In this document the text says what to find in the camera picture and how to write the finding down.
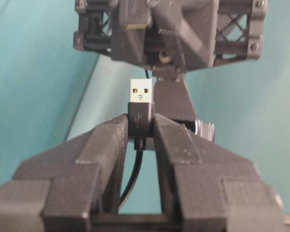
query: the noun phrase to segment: screw head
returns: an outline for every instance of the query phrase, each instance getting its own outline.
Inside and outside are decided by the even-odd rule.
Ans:
[[[253,43],[251,46],[250,46],[250,49],[252,51],[257,51],[259,49],[259,44],[258,43]]]
[[[170,56],[168,51],[161,51],[159,53],[159,60],[163,64],[170,63],[172,61],[172,57]]]
[[[263,7],[265,5],[265,0],[260,0],[256,2],[256,7],[260,8]]]

